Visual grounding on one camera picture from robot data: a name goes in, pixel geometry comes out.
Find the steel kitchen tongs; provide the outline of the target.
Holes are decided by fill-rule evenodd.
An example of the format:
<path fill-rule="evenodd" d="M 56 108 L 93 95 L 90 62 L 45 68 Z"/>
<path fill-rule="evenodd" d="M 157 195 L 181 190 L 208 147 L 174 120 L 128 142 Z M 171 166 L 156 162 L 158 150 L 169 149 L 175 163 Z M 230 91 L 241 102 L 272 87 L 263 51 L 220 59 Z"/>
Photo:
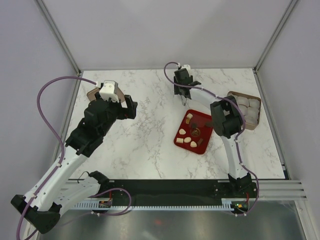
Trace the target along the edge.
<path fill-rule="evenodd" d="M 181 103 L 185 107 L 187 105 L 187 98 L 185 96 L 181 96 Z"/>

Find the cream square chocolate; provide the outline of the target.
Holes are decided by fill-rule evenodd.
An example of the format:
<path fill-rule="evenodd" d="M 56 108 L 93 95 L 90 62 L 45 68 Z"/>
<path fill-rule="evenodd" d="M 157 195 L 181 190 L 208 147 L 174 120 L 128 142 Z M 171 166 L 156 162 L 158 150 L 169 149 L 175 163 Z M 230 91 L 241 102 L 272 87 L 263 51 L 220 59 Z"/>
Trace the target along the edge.
<path fill-rule="evenodd" d="M 193 115 L 192 115 L 191 113 L 188 113 L 187 116 L 186 116 L 186 118 L 187 118 L 187 119 L 192 119 L 192 118 L 193 118 Z"/>

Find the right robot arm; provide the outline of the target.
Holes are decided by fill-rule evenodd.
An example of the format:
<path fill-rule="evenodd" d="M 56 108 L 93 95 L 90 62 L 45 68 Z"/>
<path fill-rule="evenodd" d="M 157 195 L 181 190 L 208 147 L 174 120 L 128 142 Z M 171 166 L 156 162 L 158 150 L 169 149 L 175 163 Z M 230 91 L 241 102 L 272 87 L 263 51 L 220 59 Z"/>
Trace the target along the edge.
<path fill-rule="evenodd" d="M 174 94 L 194 100 L 210 109 L 213 129 L 221 137 L 228 160 L 228 191 L 233 197 L 241 197 L 248 189 L 259 197 L 259 180 L 249 170 L 242 159 L 240 136 L 246 128 L 244 115 L 241 113 L 233 96 L 220 97 L 194 81 L 188 65 L 179 66 L 174 71 Z"/>

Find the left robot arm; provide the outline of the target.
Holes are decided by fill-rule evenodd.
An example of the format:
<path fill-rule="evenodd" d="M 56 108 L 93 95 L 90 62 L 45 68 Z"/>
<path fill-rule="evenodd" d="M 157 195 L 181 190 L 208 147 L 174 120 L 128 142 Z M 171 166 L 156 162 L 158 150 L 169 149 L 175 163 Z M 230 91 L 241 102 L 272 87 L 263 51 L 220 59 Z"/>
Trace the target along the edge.
<path fill-rule="evenodd" d="M 75 170 L 103 143 L 103 139 L 117 120 L 134 119 L 138 103 L 130 95 L 120 102 L 101 97 L 91 101 L 84 117 L 71 132 L 61 155 L 38 183 L 24 195 L 15 195 L 11 204 L 41 234 L 52 230 L 61 216 L 77 203 L 89 197 L 105 197 L 110 190 L 108 178 L 94 171 L 81 183 L 62 192 L 61 189 Z"/>

